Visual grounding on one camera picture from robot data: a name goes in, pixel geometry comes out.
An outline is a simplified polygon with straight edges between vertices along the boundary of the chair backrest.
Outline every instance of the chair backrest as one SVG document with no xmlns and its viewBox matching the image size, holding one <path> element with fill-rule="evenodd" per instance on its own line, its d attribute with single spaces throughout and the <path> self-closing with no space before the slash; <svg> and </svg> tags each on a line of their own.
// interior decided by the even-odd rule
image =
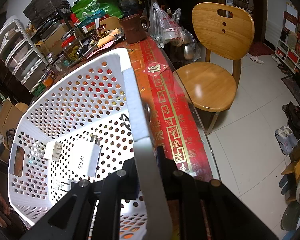
<svg viewBox="0 0 300 240">
<path fill-rule="evenodd" d="M 229 17 L 221 16 L 230 11 Z M 219 3 L 199 3 L 192 10 L 192 24 L 199 41 L 207 49 L 227 59 L 243 58 L 254 37 L 254 23 L 245 11 Z"/>
</svg>

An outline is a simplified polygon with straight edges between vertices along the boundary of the tile floor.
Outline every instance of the tile floor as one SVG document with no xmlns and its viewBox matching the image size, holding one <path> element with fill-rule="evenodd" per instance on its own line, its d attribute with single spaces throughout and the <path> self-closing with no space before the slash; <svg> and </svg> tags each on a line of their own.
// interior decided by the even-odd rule
<svg viewBox="0 0 300 240">
<path fill-rule="evenodd" d="M 298 104 L 285 84 L 285 75 L 271 56 L 264 65 L 242 59 L 238 91 L 229 111 L 220 113 L 208 136 L 222 182 L 282 239 L 280 222 L 286 208 L 278 183 L 290 163 L 274 131 L 286 125 L 282 105 Z M 211 53 L 210 62 L 232 73 L 232 61 Z"/>
</svg>

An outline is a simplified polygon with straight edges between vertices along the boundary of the brown mug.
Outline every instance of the brown mug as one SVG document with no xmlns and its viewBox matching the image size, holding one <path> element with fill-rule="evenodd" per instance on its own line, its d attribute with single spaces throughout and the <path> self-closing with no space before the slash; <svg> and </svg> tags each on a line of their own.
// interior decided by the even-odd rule
<svg viewBox="0 0 300 240">
<path fill-rule="evenodd" d="M 141 20 L 146 20 L 147 25 L 145 28 L 143 28 Z M 129 44 L 145 39 L 147 37 L 146 31 L 150 26 L 149 19 L 146 16 L 140 16 L 138 14 L 123 18 L 119 21 L 119 24 L 121 25 Z"/>
</svg>

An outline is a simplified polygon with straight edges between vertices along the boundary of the red diamond 福 sticker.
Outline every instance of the red diamond 福 sticker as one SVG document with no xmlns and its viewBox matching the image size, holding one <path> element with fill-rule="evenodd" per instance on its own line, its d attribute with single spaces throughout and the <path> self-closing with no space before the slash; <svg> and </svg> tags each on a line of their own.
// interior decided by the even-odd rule
<svg viewBox="0 0 300 240">
<path fill-rule="evenodd" d="M 162 71 L 164 71 L 167 67 L 168 67 L 167 65 L 164 65 L 164 64 L 161 64 L 158 62 L 152 62 L 142 72 L 148 74 L 149 76 L 156 77 Z"/>
</svg>

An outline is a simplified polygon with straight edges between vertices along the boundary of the red rug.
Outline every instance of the red rug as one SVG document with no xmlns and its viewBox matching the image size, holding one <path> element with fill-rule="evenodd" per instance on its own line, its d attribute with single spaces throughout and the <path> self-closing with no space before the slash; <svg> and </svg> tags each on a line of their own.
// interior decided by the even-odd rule
<svg viewBox="0 0 300 240">
<path fill-rule="evenodd" d="M 274 54 L 274 51 L 262 42 L 254 42 L 250 47 L 249 54 L 255 57 L 259 57 L 261 55 Z"/>
</svg>

